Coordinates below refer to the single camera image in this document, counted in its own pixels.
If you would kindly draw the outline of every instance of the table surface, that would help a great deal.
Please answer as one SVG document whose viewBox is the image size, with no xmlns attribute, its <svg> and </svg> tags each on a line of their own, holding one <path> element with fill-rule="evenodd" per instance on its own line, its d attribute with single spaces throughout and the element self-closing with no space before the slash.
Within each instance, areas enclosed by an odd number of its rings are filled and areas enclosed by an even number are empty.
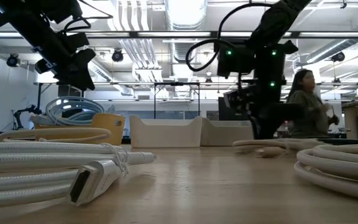
<svg viewBox="0 0 358 224">
<path fill-rule="evenodd" d="M 358 223 L 358 200 L 299 179 L 296 159 L 233 148 L 134 149 L 157 155 L 82 207 L 0 208 L 0 223 Z"/>
</svg>

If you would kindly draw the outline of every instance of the workbench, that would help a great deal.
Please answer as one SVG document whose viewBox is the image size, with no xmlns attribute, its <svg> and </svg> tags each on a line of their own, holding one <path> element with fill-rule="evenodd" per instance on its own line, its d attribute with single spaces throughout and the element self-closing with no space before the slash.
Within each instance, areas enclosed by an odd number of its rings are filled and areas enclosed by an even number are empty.
<svg viewBox="0 0 358 224">
<path fill-rule="evenodd" d="M 299 179 L 295 155 L 258 159 L 231 147 L 134 149 L 153 164 L 82 207 L 63 200 L 0 208 L 0 223 L 358 223 L 358 200 Z"/>
</svg>

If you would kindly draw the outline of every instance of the woman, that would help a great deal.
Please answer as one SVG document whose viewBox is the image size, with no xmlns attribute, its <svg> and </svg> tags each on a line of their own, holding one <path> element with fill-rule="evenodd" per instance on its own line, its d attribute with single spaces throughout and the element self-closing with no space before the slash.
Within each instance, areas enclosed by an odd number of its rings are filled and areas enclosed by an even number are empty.
<svg viewBox="0 0 358 224">
<path fill-rule="evenodd" d="M 328 137 L 328 127 L 337 125 L 337 116 L 329 118 L 326 114 L 329 104 L 323 104 L 313 93 L 316 83 L 311 70 L 300 70 L 295 74 L 287 103 L 298 103 L 305 107 L 305 116 L 293 121 L 290 127 L 292 138 Z"/>
</svg>

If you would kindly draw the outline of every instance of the yellow bin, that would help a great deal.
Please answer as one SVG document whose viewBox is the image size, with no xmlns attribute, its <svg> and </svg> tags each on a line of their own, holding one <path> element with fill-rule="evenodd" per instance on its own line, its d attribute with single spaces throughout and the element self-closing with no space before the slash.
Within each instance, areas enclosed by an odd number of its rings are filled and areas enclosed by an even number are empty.
<svg viewBox="0 0 358 224">
<path fill-rule="evenodd" d="M 42 128 L 103 128 L 107 129 L 111 132 L 110 138 L 100 139 L 85 142 L 87 144 L 100 144 L 100 143 L 110 143 L 114 146 L 121 145 L 122 134 L 124 132 L 124 124 L 125 117 L 118 116 L 115 114 L 106 114 L 106 113 L 98 113 L 93 116 L 91 125 L 84 126 L 41 126 L 39 124 L 35 124 L 35 129 Z M 78 139 L 78 138 L 88 138 L 92 137 L 92 134 L 49 134 L 49 135 L 38 135 L 35 137 L 36 140 L 40 138 L 44 139 Z"/>
</svg>

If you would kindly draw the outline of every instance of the dark hair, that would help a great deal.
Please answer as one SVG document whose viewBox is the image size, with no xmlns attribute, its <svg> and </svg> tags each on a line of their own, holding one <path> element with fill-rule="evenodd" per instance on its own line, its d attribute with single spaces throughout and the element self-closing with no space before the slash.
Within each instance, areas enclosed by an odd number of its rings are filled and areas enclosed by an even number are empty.
<svg viewBox="0 0 358 224">
<path fill-rule="evenodd" d="M 288 94 L 288 98 L 287 98 L 287 101 L 290 99 L 291 95 L 298 91 L 298 90 L 303 90 L 303 85 L 301 84 L 303 78 L 305 77 L 305 75 L 308 73 L 308 72 L 312 72 L 311 70 L 308 70 L 308 69 L 302 69 L 302 70 L 299 70 L 295 76 L 293 77 L 293 81 L 292 81 L 292 87 L 291 87 L 291 91 L 290 93 Z"/>
</svg>

